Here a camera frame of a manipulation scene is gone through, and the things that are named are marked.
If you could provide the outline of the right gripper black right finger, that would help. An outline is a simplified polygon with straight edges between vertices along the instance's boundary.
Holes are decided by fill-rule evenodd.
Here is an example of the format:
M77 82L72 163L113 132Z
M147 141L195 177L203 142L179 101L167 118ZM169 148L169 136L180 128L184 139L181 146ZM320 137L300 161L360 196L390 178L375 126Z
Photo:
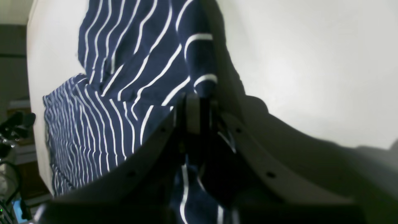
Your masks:
M201 184L233 223L397 223L395 170L297 131L258 98L222 108L189 95L187 133Z

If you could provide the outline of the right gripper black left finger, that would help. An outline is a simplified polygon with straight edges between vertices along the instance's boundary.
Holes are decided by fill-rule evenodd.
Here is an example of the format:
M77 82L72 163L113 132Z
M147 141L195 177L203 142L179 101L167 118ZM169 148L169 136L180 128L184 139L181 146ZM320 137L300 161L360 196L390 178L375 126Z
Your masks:
M138 152L98 180L42 205L34 223L177 224L170 200L188 154L189 108L198 119L197 95L183 94Z

